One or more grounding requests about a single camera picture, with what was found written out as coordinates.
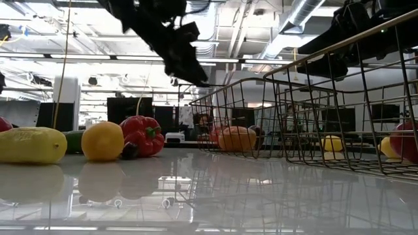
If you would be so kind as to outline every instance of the yellow squash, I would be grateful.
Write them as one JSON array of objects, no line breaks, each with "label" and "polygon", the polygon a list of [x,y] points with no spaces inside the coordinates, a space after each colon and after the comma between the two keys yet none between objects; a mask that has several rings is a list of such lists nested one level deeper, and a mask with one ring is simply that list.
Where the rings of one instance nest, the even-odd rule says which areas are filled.
[{"label": "yellow squash", "polygon": [[46,127],[21,127],[0,133],[0,162],[54,164],[67,150],[65,135]]}]

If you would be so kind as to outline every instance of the ceiling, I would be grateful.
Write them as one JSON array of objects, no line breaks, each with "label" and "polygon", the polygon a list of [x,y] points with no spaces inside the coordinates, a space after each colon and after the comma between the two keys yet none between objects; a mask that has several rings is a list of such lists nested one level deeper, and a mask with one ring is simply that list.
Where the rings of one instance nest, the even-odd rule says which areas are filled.
[{"label": "ceiling", "polygon": [[[314,38],[328,29],[333,11],[343,0],[328,0],[307,22],[304,34]],[[201,35],[197,47],[198,57],[244,57],[261,53],[266,45],[278,34],[279,15],[290,9],[292,0],[258,0],[244,3],[241,0],[216,1],[204,14],[186,16],[184,23],[196,21]],[[201,8],[206,2],[191,1],[188,9]],[[3,53],[64,54],[67,34],[67,18],[70,12],[68,54],[78,55],[146,55],[156,54],[132,31],[123,34],[121,23],[113,18],[98,3],[90,0],[73,1],[71,10],[68,1],[27,0],[0,2],[0,24],[9,24],[12,38],[0,47]],[[305,41],[292,45],[302,46]],[[279,59],[294,60],[293,49],[285,47]],[[216,70],[225,70],[225,64],[203,63],[216,80]],[[7,77],[7,87],[20,89],[45,88],[31,82],[32,75],[54,83],[61,76],[62,60],[43,61],[27,58],[1,58],[0,71]],[[100,61],[71,61],[65,69],[66,76],[77,76],[82,90],[99,89],[122,91],[127,96],[138,96],[141,91],[172,92],[157,95],[156,102],[161,105],[177,104],[178,87],[173,87],[171,79],[165,75],[159,62],[101,63]],[[97,86],[91,86],[88,78],[96,77]],[[181,88],[182,91],[195,91]],[[52,92],[8,92],[6,99],[38,99],[48,101]],[[102,104],[114,92],[82,94],[81,111],[86,118],[103,117],[106,107]],[[196,95],[187,93],[182,103],[188,103]]]}]

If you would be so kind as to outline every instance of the glossy white surface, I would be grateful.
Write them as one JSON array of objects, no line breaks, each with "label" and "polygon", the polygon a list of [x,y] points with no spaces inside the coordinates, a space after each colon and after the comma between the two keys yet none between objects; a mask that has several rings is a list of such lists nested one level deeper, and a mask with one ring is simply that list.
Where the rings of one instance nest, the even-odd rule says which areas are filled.
[{"label": "glossy white surface", "polygon": [[109,164],[68,156],[0,165],[0,234],[418,234],[417,192],[415,182],[196,149]]}]

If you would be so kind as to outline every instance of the metal wire basket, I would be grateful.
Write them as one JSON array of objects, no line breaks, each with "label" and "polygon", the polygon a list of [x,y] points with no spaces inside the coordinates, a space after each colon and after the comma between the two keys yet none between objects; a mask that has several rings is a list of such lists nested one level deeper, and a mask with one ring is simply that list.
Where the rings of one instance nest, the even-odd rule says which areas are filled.
[{"label": "metal wire basket", "polygon": [[[418,80],[417,66],[413,64],[418,61],[418,54],[404,55],[402,37],[407,35],[398,31],[399,25],[416,17],[418,10],[268,72],[263,78],[239,80],[193,101],[190,104],[193,113],[208,117],[197,124],[207,130],[198,134],[200,149],[254,158],[285,157],[302,165],[418,180],[418,166],[414,164],[418,163],[418,154],[412,154],[418,153],[418,122],[414,113],[418,107]],[[396,37],[397,53],[393,55],[397,59],[368,64],[362,58],[363,42],[382,32]],[[347,75],[337,76],[329,61],[348,46],[356,49],[359,65],[349,69]],[[319,57],[328,59],[329,78],[310,72],[314,69],[311,63]],[[297,82],[293,79],[296,67]],[[346,87],[347,81],[354,86]],[[261,106],[251,109],[246,107],[248,89],[255,84],[263,86],[257,94]],[[262,130],[257,133],[258,143],[253,149],[241,146],[223,151],[219,146],[225,141],[225,130],[248,127],[251,119],[246,114],[248,110],[253,110],[255,124]],[[251,138],[250,132],[236,135],[241,142],[251,142],[245,140]],[[240,141],[232,141],[233,144],[242,145]],[[394,148],[396,154],[391,158],[385,156],[391,155],[386,149],[393,152]]]}]

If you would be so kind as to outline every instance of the wire basket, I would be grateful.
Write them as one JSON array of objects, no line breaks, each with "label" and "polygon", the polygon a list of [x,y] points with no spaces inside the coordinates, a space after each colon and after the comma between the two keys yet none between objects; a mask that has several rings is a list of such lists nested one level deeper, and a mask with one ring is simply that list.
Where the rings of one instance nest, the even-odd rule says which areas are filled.
[{"label": "wire basket", "polygon": [[[198,133],[200,149],[253,158],[285,157],[302,165],[418,180],[414,164],[418,163],[418,114],[414,113],[418,54],[404,55],[407,47],[402,43],[407,35],[398,29],[417,17],[418,10],[414,10],[263,78],[242,79],[193,101],[193,113],[207,117],[197,124],[206,130]],[[366,63],[365,40],[382,32],[394,37],[397,52],[387,55],[394,61]],[[359,64],[338,76],[338,68],[330,61],[344,48],[354,48],[351,56],[357,56]],[[318,76],[313,62],[320,57],[327,61],[322,73],[329,78]],[[250,100],[258,101],[260,107],[248,108]],[[258,126],[254,128],[257,143],[248,149],[242,145],[253,143],[252,131],[236,129],[246,130],[251,115]],[[240,141],[228,140],[226,130],[238,136],[228,138]],[[229,143],[224,147],[235,145],[229,151],[220,148],[225,139]]]}]

